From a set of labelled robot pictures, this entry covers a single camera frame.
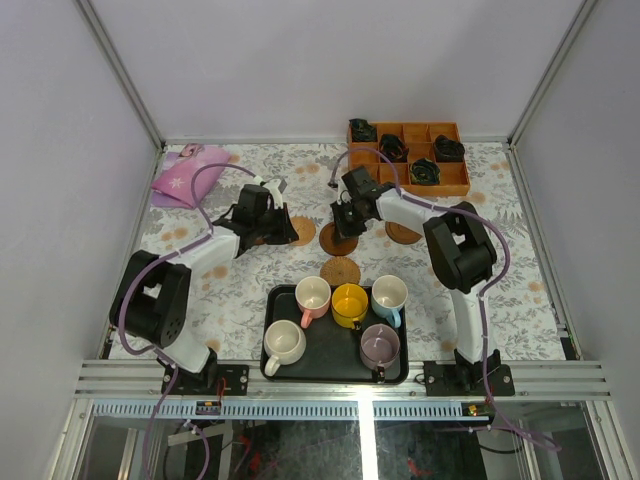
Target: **gray wall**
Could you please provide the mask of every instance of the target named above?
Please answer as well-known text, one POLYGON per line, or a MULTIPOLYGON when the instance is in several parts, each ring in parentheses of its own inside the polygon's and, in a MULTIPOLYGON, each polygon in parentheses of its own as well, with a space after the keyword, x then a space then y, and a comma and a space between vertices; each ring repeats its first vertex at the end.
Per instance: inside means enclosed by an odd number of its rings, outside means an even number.
POLYGON ((640 463, 640 2, 600 2, 518 145, 586 355, 640 463))
POLYGON ((3 0, 0 45, 0 477, 38 479, 154 152, 71 0, 3 0))
POLYGON ((581 0, 94 0, 167 138, 507 136, 581 0))

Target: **pink bag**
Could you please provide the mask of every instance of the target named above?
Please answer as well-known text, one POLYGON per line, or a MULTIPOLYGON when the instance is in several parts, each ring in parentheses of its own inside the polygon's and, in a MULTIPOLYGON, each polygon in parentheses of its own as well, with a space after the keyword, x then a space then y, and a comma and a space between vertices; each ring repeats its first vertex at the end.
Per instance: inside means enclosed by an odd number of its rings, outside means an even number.
MULTIPOLYGON (((230 158, 231 154, 221 148, 197 143, 188 144, 180 154, 167 154, 165 167, 173 165, 151 184, 154 191, 151 204, 156 207, 195 208, 191 195, 193 175, 205 165, 226 164, 230 158)), ((222 170, 222 167, 209 168, 198 175, 195 186, 198 201, 211 191, 222 170)))

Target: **mug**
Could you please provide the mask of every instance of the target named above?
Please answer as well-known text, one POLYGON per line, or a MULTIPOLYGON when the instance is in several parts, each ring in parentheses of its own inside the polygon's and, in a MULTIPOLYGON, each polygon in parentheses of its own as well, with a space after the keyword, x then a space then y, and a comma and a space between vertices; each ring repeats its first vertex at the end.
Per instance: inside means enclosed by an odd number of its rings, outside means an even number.
POLYGON ((399 353, 400 337, 388 325, 372 325, 360 338, 360 360, 373 370, 378 382, 384 382, 385 369, 393 365, 399 353))
POLYGON ((371 306, 379 317, 385 318, 393 328, 400 328, 400 310, 407 303, 409 290, 398 277, 385 275, 371 288, 371 306))
POLYGON ((307 348, 302 329, 291 320, 273 322, 264 334, 264 350, 269 355, 264 367, 265 375, 276 374, 280 365, 296 363, 307 348))
POLYGON ((359 285, 345 283, 336 288, 331 297, 331 313, 338 325, 357 328, 367 315, 369 297, 359 285))
POLYGON ((320 277, 306 277, 296 286, 296 302, 302 311, 302 328, 307 328, 314 318, 320 318, 329 311, 331 287, 320 277))

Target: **tabletop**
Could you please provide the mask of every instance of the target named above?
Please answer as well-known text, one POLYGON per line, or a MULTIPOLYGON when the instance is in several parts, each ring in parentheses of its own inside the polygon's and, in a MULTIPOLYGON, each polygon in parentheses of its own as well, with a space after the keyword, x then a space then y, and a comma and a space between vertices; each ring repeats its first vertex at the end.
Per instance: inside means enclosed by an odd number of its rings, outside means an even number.
MULTIPOLYGON (((311 243, 254 247, 244 255, 220 265, 202 278, 194 278, 189 295, 187 323, 196 337, 229 360, 257 360, 262 348, 267 295, 279 284, 296 283, 318 275, 331 258, 320 247, 321 228, 331 219, 330 204, 335 190, 327 186, 331 169, 345 144, 312 145, 223 145, 242 165, 265 179, 282 177, 287 182, 284 199, 291 216, 306 216, 316 225, 311 243)), ((563 360, 555 317, 542 281, 538 261, 528 233, 507 156, 500 143, 467 143, 466 160, 471 190, 466 197, 437 199, 454 205, 473 203, 478 213, 493 222, 509 243, 512 263, 507 276, 489 293, 490 321, 503 359, 563 360)), ((169 152, 182 146, 169 147, 169 152)), ((172 165, 165 155, 163 169, 172 165)), ((347 160, 341 165, 346 171, 347 160)), ((236 202, 249 177, 227 169, 205 198, 205 210, 213 218, 236 202)), ((197 211, 150 207, 140 248, 164 254, 189 243, 204 232, 205 223, 197 211)), ((494 272, 503 265, 498 252, 494 272)), ((410 360, 450 360, 456 347, 453 304, 447 289, 430 267, 424 240, 400 245, 386 234, 383 222, 373 222, 349 255, 361 270, 362 285, 372 285, 386 274, 402 278, 409 289, 406 305, 410 360)), ((134 347, 145 341, 130 338, 134 347)), ((117 335, 109 358, 130 358, 117 335)))

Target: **brown coaster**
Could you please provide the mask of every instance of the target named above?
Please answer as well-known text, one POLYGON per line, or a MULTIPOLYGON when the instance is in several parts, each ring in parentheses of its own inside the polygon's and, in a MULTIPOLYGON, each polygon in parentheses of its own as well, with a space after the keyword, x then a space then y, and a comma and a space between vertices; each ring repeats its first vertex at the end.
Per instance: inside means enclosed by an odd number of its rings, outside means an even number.
POLYGON ((320 277, 329 285, 342 285, 344 283, 360 283, 360 267, 347 257, 330 258, 320 269, 320 277))
POLYGON ((413 230, 409 230, 398 223, 386 222, 384 229, 391 240, 401 245, 411 245, 422 238, 422 235, 418 235, 413 230))
POLYGON ((320 231, 320 246, 325 252, 329 255, 333 255, 334 257, 344 257, 345 255, 349 255, 358 246, 358 239, 348 238, 336 243, 333 240, 335 228, 336 227, 333 222, 322 228, 320 231))
POLYGON ((316 236, 316 226, 313 220, 307 217, 292 217, 291 224, 300 237, 299 240, 292 242, 295 247, 302 247, 313 240, 316 236))

